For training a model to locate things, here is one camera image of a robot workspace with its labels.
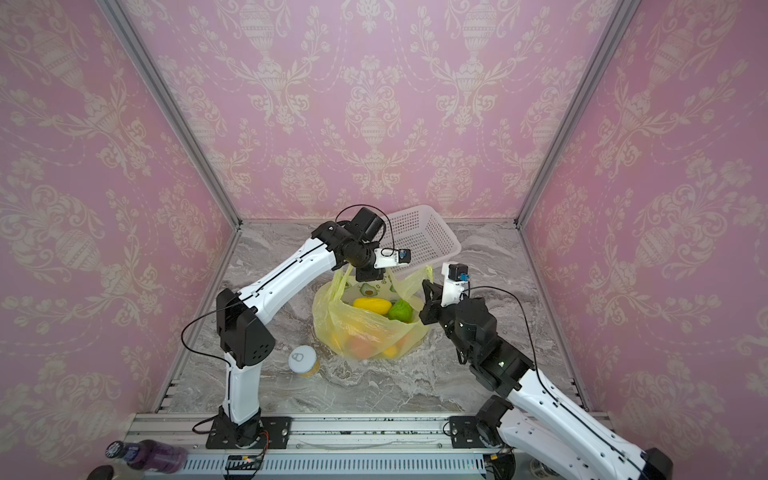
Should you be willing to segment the yellow banana fruit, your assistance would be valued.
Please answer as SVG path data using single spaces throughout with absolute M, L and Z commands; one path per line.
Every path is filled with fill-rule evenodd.
M 393 304 L 382 298 L 366 297 L 355 299 L 352 303 L 354 308 L 365 310 L 377 315 L 387 316 Z

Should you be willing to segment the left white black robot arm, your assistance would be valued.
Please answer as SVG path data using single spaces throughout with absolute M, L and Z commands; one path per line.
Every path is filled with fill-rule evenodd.
M 369 207 L 350 220 L 326 221 L 290 257 L 261 279 L 216 297 L 216 332 L 226 365 L 225 396 L 216 429 L 237 448 L 267 445 L 261 422 L 261 363 L 276 340 L 268 329 L 280 309 L 319 276 L 350 265 L 364 273 L 383 273 L 379 232 L 388 223 Z

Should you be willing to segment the red lychee fruit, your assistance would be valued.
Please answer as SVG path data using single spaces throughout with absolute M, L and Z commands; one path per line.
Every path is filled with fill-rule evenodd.
M 375 357 L 378 354 L 378 346 L 370 340 L 351 336 L 346 344 L 346 350 L 352 358 L 366 360 Z

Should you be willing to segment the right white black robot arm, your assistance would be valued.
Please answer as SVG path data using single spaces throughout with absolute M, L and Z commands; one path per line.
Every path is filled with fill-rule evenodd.
M 564 479 L 670 479 L 671 458 L 613 432 L 572 401 L 518 348 L 497 333 L 484 299 L 465 282 L 422 283 L 423 324 L 439 325 L 492 397 L 478 412 L 484 441 L 522 450 Z

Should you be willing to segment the yellow-green plastic bag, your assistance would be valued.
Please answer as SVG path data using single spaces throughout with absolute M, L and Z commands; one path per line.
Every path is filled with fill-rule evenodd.
M 359 336 L 378 346 L 378 354 L 370 359 L 398 359 L 417 346 L 428 332 L 419 312 L 424 306 L 422 281 L 433 279 L 433 268 L 424 266 L 403 278 L 386 270 L 382 280 L 358 282 L 355 270 L 344 267 L 315 295 L 315 335 L 335 354 L 346 358 L 355 359 L 347 352 L 346 344 L 351 336 Z M 386 299 L 392 304 L 400 299 L 407 301 L 414 309 L 413 321 L 405 324 L 352 306 L 355 299 L 366 297 Z

